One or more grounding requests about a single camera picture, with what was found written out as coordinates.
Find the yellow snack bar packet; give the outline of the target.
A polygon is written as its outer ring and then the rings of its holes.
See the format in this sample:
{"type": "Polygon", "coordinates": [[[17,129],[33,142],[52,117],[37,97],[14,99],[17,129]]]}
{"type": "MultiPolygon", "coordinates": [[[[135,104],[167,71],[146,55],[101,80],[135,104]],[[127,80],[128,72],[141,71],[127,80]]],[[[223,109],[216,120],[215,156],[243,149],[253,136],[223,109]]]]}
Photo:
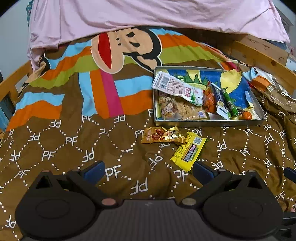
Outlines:
{"type": "Polygon", "coordinates": [[[185,172],[191,172],[206,141],[206,138],[201,138],[193,132],[187,132],[186,143],[177,148],[171,161],[185,172]]]}

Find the green sausage stick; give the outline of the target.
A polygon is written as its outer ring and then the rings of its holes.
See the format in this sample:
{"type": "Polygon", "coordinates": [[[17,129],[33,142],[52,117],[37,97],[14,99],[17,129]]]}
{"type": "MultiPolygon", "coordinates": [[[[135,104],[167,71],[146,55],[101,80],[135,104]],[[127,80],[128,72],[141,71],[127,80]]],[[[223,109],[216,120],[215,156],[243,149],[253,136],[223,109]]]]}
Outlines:
{"type": "Polygon", "coordinates": [[[231,110],[231,114],[233,117],[238,117],[238,110],[237,108],[235,107],[234,103],[232,102],[229,94],[226,92],[226,90],[224,88],[221,88],[221,93],[228,105],[228,107],[230,108],[231,110]]]}

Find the small orange fruit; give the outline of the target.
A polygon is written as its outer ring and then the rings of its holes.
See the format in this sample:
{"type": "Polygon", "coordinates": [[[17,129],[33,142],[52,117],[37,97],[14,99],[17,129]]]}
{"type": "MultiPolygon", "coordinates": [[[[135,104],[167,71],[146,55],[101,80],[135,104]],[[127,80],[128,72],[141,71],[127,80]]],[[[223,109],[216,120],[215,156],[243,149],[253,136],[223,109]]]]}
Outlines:
{"type": "Polygon", "coordinates": [[[243,111],[239,116],[240,120],[252,120],[252,114],[249,111],[243,111]]]}

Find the blue white snack bar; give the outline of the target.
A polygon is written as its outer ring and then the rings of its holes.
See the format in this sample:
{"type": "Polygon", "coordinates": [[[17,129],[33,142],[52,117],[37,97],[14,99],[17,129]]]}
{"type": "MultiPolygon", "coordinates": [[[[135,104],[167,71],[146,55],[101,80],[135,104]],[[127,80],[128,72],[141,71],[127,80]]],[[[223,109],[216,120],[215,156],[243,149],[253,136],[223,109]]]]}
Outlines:
{"type": "Polygon", "coordinates": [[[220,115],[222,118],[224,118],[225,120],[229,121],[230,118],[231,118],[231,114],[230,114],[229,110],[226,107],[226,104],[224,102],[224,98],[222,96],[221,90],[214,83],[211,83],[211,85],[212,85],[214,95],[215,95],[215,99],[216,99],[216,113],[218,115],[220,115]]]}

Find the peanut clear bag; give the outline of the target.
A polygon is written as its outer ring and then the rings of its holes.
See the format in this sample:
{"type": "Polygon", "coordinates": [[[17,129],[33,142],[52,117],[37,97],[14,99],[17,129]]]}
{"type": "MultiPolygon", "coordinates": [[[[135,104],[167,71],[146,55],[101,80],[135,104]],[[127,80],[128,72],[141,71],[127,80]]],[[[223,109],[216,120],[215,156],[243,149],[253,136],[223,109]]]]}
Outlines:
{"type": "Polygon", "coordinates": [[[196,106],[184,100],[181,97],[175,96],[177,113],[180,115],[180,120],[183,121],[198,121],[207,120],[208,114],[201,106],[196,106]]]}

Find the gold foil snack packet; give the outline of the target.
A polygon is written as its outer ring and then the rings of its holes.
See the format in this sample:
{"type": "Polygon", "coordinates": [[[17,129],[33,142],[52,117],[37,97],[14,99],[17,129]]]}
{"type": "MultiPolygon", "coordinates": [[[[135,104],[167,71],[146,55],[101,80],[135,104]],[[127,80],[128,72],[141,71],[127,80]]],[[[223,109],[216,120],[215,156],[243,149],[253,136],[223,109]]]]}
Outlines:
{"type": "Polygon", "coordinates": [[[176,126],[172,128],[164,128],[162,126],[146,128],[141,139],[141,143],[143,144],[170,142],[179,143],[181,145],[187,142],[185,136],[176,126]]]}

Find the orange snack bag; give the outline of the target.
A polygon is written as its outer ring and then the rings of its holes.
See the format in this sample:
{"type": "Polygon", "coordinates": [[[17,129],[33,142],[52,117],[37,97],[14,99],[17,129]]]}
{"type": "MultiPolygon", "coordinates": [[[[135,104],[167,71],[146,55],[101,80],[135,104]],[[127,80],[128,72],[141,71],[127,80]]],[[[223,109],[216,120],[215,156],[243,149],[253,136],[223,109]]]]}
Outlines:
{"type": "Polygon", "coordinates": [[[216,113],[216,104],[215,94],[213,86],[210,81],[208,81],[206,89],[203,91],[203,108],[208,113],[216,113]]]}

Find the white red-lettered snack pack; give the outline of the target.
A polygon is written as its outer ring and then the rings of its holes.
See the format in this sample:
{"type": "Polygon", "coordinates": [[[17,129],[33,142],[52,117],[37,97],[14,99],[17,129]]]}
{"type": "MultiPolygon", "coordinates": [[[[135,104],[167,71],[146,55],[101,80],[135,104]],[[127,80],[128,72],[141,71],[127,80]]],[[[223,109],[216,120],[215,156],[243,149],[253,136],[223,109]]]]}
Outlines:
{"type": "Polygon", "coordinates": [[[152,82],[152,89],[181,97],[196,106],[203,105],[203,90],[193,87],[163,71],[158,72],[152,82]]]}

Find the mixed nuts clear bag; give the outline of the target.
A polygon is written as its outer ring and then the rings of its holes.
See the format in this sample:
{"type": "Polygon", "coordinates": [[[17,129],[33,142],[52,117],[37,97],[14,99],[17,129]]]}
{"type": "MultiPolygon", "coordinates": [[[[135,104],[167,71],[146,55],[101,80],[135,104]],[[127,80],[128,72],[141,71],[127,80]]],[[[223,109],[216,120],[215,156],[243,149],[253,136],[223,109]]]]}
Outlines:
{"type": "Polygon", "coordinates": [[[173,95],[159,92],[159,106],[161,114],[166,121],[178,121],[181,119],[176,99],[173,95]]]}

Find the brown monkey print duvet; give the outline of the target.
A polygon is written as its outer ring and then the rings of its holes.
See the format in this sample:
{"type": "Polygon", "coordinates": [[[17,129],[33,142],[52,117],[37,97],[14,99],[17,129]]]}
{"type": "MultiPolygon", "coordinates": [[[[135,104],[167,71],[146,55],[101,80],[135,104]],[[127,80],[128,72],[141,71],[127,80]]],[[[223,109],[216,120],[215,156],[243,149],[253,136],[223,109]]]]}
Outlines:
{"type": "Polygon", "coordinates": [[[82,38],[47,50],[50,64],[18,99],[1,142],[1,240],[19,240],[16,206],[44,169],[65,175],[96,161],[106,176],[95,188],[115,198],[180,201],[201,183],[171,161],[176,144],[143,144],[154,124],[152,72],[187,65],[238,71],[235,61],[189,35],[133,28],[96,37],[115,74],[102,70],[82,38]]]}

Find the metal tray with dinosaur drawing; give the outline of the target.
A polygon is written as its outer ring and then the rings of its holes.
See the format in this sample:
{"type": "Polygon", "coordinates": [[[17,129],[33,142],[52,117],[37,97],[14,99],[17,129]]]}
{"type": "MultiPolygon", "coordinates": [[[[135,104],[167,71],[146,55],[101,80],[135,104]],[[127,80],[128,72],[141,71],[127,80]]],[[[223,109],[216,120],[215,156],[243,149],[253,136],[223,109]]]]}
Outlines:
{"type": "Polygon", "coordinates": [[[153,90],[154,101],[154,123],[156,126],[164,127],[214,127],[214,126],[252,126],[260,125],[265,120],[262,107],[252,92],[247,80],[241,76],[237,70],[222,70],[206,67],[193,66],[161,66],[154,70],[154,77],[158,72],[163,71],[172,75],[182,82],[185,82],[193,87],[205,90],[208,81],[217,85],[220,89],[224,88],[229,94],[232,102],[238,110],[238,117],[233,117],[231,110],[227,109],[231,114],[230,120],[225,120],[217,113],[208,113],[207,120],[164,120],[159,106],[159,92],[153,90]],[[243,111],[249,111],[252,114],[252,120],[240,120],[239,116],[243,111]]]}

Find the pink bed sheet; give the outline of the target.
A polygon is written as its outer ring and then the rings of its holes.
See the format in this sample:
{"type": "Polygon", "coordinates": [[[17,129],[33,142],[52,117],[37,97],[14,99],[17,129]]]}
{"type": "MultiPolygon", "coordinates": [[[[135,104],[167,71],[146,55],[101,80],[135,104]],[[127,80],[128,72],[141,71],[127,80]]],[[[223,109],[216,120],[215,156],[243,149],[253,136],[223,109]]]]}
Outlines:
{"type": "Polygon", "coordinates": [[[27,56],[36,68],[46,48],[134,26],[195,28],[290,42],[272,1],[34,1],[27,56]]]}

